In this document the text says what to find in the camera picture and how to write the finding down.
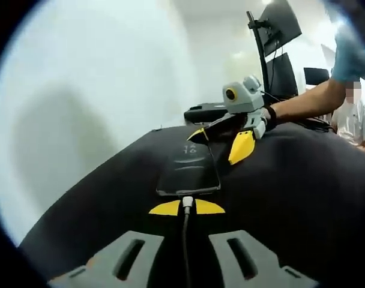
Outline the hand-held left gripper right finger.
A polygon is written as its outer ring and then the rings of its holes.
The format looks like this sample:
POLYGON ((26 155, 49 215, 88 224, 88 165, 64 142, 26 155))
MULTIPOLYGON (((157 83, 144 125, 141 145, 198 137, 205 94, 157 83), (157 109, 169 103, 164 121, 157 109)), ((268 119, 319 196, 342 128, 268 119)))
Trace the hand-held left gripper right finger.
POLYGON ((281 265, 279 257, 245 230, 203 237, 195 257, 194 287, 317 287, 314 279, 281 265))

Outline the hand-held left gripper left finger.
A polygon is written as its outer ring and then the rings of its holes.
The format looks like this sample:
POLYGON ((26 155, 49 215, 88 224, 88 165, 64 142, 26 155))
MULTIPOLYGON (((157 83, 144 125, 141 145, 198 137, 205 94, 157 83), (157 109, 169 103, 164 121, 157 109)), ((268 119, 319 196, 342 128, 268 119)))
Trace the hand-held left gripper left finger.
POLYGON ((129 230, 50 287, 146 287, 164 236, 129 230))

